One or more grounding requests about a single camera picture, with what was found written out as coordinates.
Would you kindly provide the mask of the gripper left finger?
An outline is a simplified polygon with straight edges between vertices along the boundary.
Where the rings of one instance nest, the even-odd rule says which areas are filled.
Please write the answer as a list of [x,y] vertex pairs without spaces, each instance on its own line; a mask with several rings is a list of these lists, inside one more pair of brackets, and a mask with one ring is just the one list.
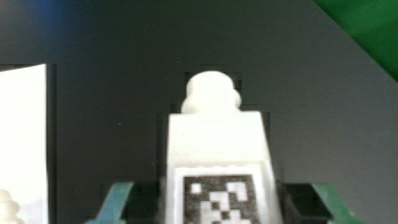
[[117,182],[111,184],[95,218],[86,220],[85,224],[125,224],[122,211],[131,189],[131,182]]

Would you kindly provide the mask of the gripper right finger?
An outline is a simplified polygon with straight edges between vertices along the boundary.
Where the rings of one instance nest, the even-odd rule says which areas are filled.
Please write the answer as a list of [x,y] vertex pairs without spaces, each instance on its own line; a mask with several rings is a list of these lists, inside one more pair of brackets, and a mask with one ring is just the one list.
[[314,184],[312,188],[332,216],[326,224],[355,224],[355,217],[342,203],[333,187],[328,184]]

